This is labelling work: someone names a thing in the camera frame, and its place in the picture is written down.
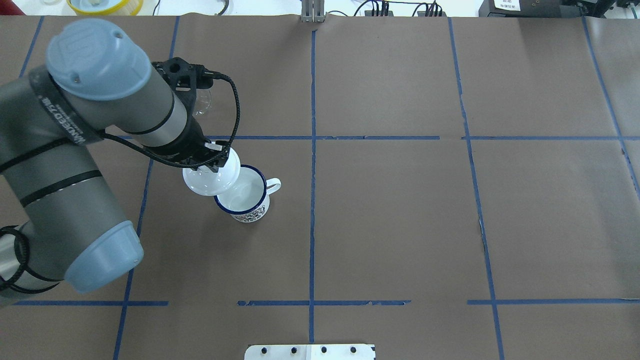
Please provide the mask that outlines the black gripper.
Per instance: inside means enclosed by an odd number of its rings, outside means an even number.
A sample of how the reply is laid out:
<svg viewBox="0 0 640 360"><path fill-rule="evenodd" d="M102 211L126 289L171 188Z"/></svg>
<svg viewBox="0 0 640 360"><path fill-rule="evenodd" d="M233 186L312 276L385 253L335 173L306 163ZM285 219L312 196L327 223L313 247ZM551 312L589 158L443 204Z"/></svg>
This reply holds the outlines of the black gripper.
<svg viewBox="0 0 640 360"><path fill-rule="evenodd" d="M204 135L199 123L190 117L177 139L167 145L167 160L191 168L218 168L226 166L232 142L211 141Z"/></svg>

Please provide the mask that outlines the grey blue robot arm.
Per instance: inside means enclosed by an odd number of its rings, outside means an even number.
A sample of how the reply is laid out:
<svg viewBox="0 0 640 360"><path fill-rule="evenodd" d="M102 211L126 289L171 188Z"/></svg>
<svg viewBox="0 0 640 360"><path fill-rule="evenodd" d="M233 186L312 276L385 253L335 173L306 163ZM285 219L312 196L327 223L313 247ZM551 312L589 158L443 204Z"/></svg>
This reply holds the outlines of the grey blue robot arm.
<svg viewBox="0 0 640 360"><path fill-rule="evenodd" d="M199 89L233 91L227 141L212 142L194 118ZM1 228L1 306L65 281L80 293L134 269L144 249L88 146L110 140L166 166L217 173L241 119L226 74L180 57L152 62L118 25L69 23L45 64L1 87L1 175L27 215Z"/></svg>

